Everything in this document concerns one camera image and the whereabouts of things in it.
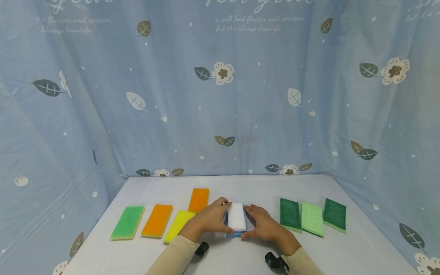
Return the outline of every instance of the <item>beige sleeve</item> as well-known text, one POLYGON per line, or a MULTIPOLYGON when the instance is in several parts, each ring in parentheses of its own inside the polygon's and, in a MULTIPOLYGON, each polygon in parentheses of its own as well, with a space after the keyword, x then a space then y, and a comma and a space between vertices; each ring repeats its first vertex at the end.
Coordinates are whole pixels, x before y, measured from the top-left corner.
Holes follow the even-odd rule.
POLYGON ((293 255, 281 257, 289 266, 289 275, 324 275, 302 247, 293 255))
POLYGON ((176 236, 146 275, 182 275, 198 247, 199 244, 180 235, 176 236))

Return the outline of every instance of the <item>blue backdrop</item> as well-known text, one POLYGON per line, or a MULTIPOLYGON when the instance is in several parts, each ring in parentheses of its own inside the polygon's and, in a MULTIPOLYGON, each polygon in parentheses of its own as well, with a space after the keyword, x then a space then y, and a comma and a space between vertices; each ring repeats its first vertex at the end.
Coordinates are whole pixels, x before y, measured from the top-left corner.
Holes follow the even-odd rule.
POLYGON ((1 274, 59 275, 128 176, 322 172, 435 268, 439 0, 0 6, 1 274))

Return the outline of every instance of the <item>sponge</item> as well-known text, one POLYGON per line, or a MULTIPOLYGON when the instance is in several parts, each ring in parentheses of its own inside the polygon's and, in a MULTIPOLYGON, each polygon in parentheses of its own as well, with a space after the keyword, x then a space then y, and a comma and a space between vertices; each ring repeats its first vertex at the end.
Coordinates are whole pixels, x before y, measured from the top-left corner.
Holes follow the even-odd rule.
POLYGON ((209 189, 194 188, 188 211, 199 213, 208 205, 209 189))
POLYGON ((232 235, 226 235, 227 238, 240 237, 243 232, 248 231, 243 206, 244 204, 242 203, 232 203, 227 210, 225 225, 234 230, 232 235))
POLYGON ((135 237, 140 220, 142 219, 145 207, 143 206, 127 206, 122 212, 110 240, 131 240, 135 237))
POLYGON ((301 204, 301 227, 303 230, 324 237, 323 209, 317 205, 301 204))
POLYGON ((182 230, 182 228, 185 226, 187 221, 189 221, 189 219, 194 216, 195 216, 194 212, 179 210, 177 212, 176 218, 171 224, 170 229, 165 235, 164 244, 169 244, 174 239, 174 237, 177 236, 180 230, 182 230))
POLYGON ((279 200, 279 210, 279 223, 288 230, 301 233, 301 216, 299 203, 281 198, 279 200))
POLYGON ((323 214, 324 224, 342 233, 345 233, 346 212, 347 207, 345 205, 326 198, 323 214))
POLYGON ((148 218, 147 223, 140 233, 142 237, 162 238, 169 217, 171 216, 172 205, 156 204, 148 218))

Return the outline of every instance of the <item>green sponge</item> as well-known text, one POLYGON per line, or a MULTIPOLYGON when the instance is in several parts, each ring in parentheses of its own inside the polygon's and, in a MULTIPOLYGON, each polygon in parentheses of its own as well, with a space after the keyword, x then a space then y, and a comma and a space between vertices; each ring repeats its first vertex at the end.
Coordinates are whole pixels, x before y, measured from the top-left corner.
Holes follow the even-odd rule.
POLYGON ((131 240, 135 237, 140 220, 142 219, 145 207, 143 206, 127 206, 122 212, 110 240, 131 240))
POLYGON ((323 214, 324 224, 345 233, 346 212, 347 207, 345 205, 326 198, 323 214))
POLYGON ((317 205, 301 204, 301 227, 309 233, 324 237, 323 209, 317 205))
POLYGON ((281 198, 279 200, 279 223, 286 229, 301 233, 300 205, 281 198))

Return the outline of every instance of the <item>table surface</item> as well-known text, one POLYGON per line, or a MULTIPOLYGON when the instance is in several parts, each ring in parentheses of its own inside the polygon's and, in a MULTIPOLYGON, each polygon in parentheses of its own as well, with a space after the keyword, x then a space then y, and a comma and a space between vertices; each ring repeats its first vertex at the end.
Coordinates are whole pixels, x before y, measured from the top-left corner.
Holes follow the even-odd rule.
MULTIPOLYGON (((63 275, 144 275, 165 249, 160 239, 142 238, 140 232, 155 204, 174 206, 168 231, 177 210, 187 210, 193 188, 209 188, 209 202, 220 196, 231 202, 253 203, 264 207, 279 220, 279 199, 308 201, 324 206, 330 198, 347 206, 347 233, 324 226, 324 238, 307 232, 296 238, 326 275, 412 275, 416 271, 373 225, 334 179, 325 174, 295 176, 189 176, 131 177, 112 201, 63 275), (110 241, 122 211, 129 205, 145 206, 133 240, 110 241)), ((203 258, 194 257, 186 275, 273 274, 264 256, 277 252, 263 241, 243 242, 224 234, 205 234, 200 242, 209 243, 203 258)))

